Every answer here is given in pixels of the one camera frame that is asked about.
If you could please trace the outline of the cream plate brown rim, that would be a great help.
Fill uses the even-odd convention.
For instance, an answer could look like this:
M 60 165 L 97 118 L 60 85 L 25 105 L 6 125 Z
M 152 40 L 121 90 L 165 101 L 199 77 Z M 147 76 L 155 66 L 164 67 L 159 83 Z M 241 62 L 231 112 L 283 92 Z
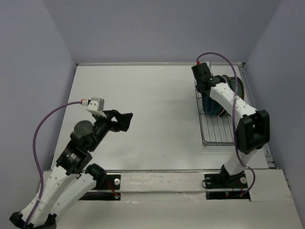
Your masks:
M 232 83 L 231 83 L 231 78 L 230 77 L 228 77 L 227 75 L 222 75 L 221 76 L 224 80 L 225 80 L 225 82 L 229 85 L 229 87 L 233 90 L 234 88 L 233 88 L 233 86 L 232 86 Z

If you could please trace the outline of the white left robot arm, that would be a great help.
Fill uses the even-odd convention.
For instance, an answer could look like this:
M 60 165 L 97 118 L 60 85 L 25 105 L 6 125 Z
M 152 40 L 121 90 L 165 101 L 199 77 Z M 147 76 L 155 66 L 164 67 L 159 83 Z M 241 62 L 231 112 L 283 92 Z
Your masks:
M 89 190 L 104 186 L 107 172 L 98 164 L 89 163 L 91 153 L 109 131 L 126 132 L 132 117 L 132 113 L 109 110 L 103 116 L 94 116 L 94 123 L 79 121 L 38 194 L 22 211 L 14 212 L 10 222 L 20 229 L 56 228 L 65 210 Z

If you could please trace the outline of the dark blue leaf plate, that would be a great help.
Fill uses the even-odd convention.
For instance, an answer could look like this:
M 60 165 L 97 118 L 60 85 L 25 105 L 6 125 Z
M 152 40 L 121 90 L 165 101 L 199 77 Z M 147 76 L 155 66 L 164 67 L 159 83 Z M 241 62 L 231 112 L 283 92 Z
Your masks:
M 216 116 L 218 111 L 217 102 L 211 99 L 206 94 L 202 95 L 203 112 L 206 115 Z

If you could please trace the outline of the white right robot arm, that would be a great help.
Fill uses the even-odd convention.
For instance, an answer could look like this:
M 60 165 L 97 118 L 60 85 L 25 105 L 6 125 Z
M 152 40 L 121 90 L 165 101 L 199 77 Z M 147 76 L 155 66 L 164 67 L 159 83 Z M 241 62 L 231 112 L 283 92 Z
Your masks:
M 231 117 L 235 151 L 219 173 L 205 176 L 206 189 L 231 189 L 241 183 L 251 157 L 270 140 L 270 115 L 257 110 L 238 96 L 226 76 L 213 75 L 209 62 L 192 67 L 196 90 L 216 101 Z

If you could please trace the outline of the dark teal blossom plate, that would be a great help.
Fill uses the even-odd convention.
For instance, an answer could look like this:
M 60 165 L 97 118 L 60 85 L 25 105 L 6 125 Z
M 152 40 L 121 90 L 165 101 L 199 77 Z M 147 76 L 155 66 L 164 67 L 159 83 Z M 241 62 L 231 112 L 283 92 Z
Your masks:
M 238 87 L 237 95 L 244 100 L 245 98 L 244 84 L 240 78 L 237 78 L 237 87 Z

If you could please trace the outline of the teal scalloped plate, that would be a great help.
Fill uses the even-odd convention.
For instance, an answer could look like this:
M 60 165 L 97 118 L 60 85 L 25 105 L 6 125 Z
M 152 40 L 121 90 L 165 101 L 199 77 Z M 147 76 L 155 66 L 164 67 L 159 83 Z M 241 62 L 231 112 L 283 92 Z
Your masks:
M 219 103 L 212 100 L 209 115 L 221 117 L 221 116 L 224 116 L 225 114 L 226 114 L 226 110 Z

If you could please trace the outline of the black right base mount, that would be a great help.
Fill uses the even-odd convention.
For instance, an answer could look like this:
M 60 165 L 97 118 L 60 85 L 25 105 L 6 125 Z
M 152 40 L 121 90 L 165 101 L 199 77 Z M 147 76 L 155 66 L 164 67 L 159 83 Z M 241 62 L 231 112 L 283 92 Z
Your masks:
M 201 185 L 206 190 L 207 200 L 250 200 L 245 172 L 228 179 L 220 173 L 208 173 L 204 175 Z

